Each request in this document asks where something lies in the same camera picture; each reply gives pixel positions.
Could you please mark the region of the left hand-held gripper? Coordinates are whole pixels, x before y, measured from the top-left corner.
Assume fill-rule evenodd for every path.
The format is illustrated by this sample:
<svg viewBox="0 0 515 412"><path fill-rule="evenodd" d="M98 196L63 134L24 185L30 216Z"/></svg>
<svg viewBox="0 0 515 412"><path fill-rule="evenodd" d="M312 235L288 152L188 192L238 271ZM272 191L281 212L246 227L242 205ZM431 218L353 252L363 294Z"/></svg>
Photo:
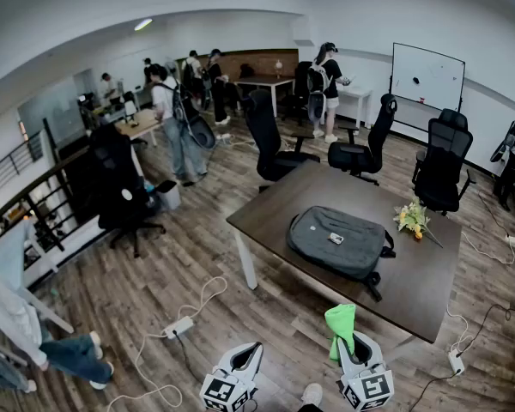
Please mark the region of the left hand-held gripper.
<svg viewBox="0 0 515 412"><path fill-rule="evenodd" d="M228 350L207 374L200 390L206 409L241 411L257 391L254 379L264 355L262 343L244 343Z"/></svg>

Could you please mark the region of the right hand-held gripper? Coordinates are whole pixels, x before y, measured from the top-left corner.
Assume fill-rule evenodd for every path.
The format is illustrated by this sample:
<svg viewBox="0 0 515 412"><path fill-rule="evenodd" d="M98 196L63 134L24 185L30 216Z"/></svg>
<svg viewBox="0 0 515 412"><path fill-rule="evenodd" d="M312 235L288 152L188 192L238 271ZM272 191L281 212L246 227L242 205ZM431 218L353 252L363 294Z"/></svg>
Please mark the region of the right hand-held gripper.
<svg viewBox="0 0 515 412"><path fill-rule="evenodd" d="M355 331L354 352L342 337L336 339L342 376L338 388L353 411L383 407L394 395L392 371L386 366L380 346L369 336Z"/></svg>

